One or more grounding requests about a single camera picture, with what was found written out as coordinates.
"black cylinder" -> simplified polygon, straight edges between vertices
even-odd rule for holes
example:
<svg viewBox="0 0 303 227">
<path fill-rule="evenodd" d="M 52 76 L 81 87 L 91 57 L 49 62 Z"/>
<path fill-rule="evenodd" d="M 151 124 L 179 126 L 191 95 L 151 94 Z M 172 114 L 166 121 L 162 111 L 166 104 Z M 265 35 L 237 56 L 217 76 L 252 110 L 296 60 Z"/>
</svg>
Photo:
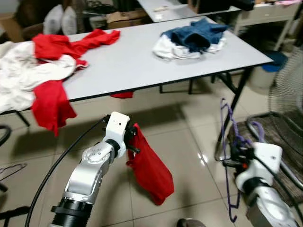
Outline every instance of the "black cylinder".
<svg viewBox="0 0 303 227">
<path fill-rule="evenodd" d="M 249 196 L 257 187 L 270 187 L 266 182 L 262 181 L 261 177 L 253 177 L 248 179 L 243 184 L 243 190 L 247 196 Z"/>
<path fill-rule="evenodd" d="M 89 220 L 92 205 L 62 198 L 59 205 L 52 207 L 55 213 L 52 224 L 64 227 L 85 227 Z"/>
</svg>

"white table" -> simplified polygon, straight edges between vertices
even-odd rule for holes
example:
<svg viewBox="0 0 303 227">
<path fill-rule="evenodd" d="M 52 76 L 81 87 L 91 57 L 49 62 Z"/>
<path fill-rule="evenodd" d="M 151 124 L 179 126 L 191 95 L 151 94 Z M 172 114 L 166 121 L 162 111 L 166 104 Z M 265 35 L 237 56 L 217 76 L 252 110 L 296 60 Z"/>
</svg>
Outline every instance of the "white table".
<svg viewBox="0 0 303 227">
<path fill-rule="evenodd" d="M 179 20 L 189 17 L 198 17 L 217 13 L 240 11 L 239 8 L 231 6 L 229 10 L 196 14 L 187 4 L 181 4 L 178 0 L 138 0 L 153 22 Z M 169 9 L 162 12 L 154 12 L 156 8 L 167 6 Z"/>
<path fill-rule="evenodd" d="M 167 62 L 152 53 L 162 32 L 189 25 L 201 18 L 120 28 L 121 37 L 115 44 L 83 55 L 82 59 L 87 60 L 90 66 L 65 81 L 69 99 L 109 95 L 272 62 L 229 31 L 225 34 L 227 45 L 216 54 L 203 54 L 201 59 Z M 70 38 L 76 41 L 85 35 L 71 35 Z"/>
</svg>

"red cloth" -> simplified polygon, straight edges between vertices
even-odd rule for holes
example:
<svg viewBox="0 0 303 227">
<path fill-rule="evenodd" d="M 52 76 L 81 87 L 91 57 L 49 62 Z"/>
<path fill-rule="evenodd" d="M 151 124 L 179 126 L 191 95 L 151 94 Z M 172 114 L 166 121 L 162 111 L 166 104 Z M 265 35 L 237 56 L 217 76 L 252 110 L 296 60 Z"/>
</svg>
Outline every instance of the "red cloth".
<svg viewBox="0 0 303 227">
<path fill-rule="evenodd" d="M 110 95 L 114 98 L 132 98 L 133 97 L 133 92 L 132 91 L 126 91 L 126 92 L 123 92 L 123 93 L 117 93 L 117 94 L 113 94 L 113 95 Z"/>
<path fill-rule="evenodd" d="M 33 38 L 35 42 L 35 56 L 40 59 L 57 60 L 62 54 L 68 54 L 75 58 L 77 69 L 88 66 L 84 60 L 78 59 L 87 50 L 101 45 L 113 44 L 120 37 L 119 31 L 110 34 L 96 29 L 80 41 L 70 42 L 64 35 L 42 35 Z M 34 89 L 36 99 L 32 110 L 37 123 L 54 131 L 58 135 L 58 128 L 66 125 L 66 119 L 76 117 L 72 109 L 62 81 L 48 81 Z"/>
<path fill-rule="evenodd" d="M 34 89 L 34 93 L 36 100 L 32 110 L 38 124 L 58 136 L 58 128 L 66 125 L 66 119 L 77 116 L 62 89 L 62 81 L 43 83 Z"/>
<path fill-rule="evenodd" d="M 101 45 L 111 45 L 120 37 L 120 31 L 112 31 L 110 34 L 96 29 L 82 40 L 70 42 L 64 35 L 43 35 L 38 34 L 33 38 L 35 42 L 36 58 L 57 60 L 62 54 L 70 55 L 77 59 L 87 50 L 94 49 Z"/>
<path fill-rule="evenodd" d="M 141 152 L 134 157 L 134 153 L 128 151 L 126 164 L 133 169 L 137 182 L 151 194 L 155 204 L 161 205 L 175 191 L 172 175 L 147 143 L 139 125 L 136 123 L 134 126 L 138 133 L 129 144 Z"/>
</svg>

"white cloth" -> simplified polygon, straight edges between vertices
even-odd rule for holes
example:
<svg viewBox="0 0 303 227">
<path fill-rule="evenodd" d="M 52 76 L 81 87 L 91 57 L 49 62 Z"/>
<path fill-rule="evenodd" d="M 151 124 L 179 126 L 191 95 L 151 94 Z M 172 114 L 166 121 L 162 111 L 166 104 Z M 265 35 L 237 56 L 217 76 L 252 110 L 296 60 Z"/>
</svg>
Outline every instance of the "white cloth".
<svg viewBox="0 0 303 227">
<path fill-rule="evenodd" d="M 201 54 L 199 52 L 189 52 L 189 49 L 184 46 L 175 45 L 167 35 L 162 35 L 155 44 L 152 52 L 158 57 L 166 60 L 176 59 L 195 59 L 199 58 Z"/>
<path fill-rule="evenodd" d="M 223 36 L 218 44 L 211 44 L 207 52 L 216 53 L 220 51 L 226 44 L 226 38 Z M 162 35 L 155 44 L 152 52 L 166 60 L 171 59 L 196 59 L 200 58 L 200 52 L 190 52 L 185 46 L 178 46 L 174 44 L 167 35 Z"/>
<path fill-rule="evenodd" d="M 31 107 L 36 86 L 49 80 L 64 79 L 75 68 L 76 61 L 69 55 L 39 64 L 34 55 L 33 42 L 18 44 L 0 59 L 0 113 Z"/>
<path fill-rule="evenodd" d="M 207 49 L 207 52 L 216 53 L 220 51 L 226 44 L 226 38 L 223 36 L 218 44 L 210 44 L 210 47 Z"/>
<path fill-rule="evenodd" d="M 3 44 L 0 44 L 0 58 L 2 58 L 9 49 L 13 47 L 14 43 L 11 41 L 7 41 Z"/>
</svg>

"fan grille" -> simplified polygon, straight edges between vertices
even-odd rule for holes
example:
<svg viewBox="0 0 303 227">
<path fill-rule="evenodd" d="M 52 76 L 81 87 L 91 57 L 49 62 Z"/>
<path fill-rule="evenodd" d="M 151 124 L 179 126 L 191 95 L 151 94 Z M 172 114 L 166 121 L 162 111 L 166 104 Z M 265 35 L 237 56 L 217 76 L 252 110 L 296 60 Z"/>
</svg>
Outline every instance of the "fan grille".
<svg viewBox="0 0 303 227">
<path fill-rule="evenodd" d="M 277 132 L 295 151 L 303 154 L 303 51 L 296 48 L 277 73 L 268 100 Z"/>
</svg>

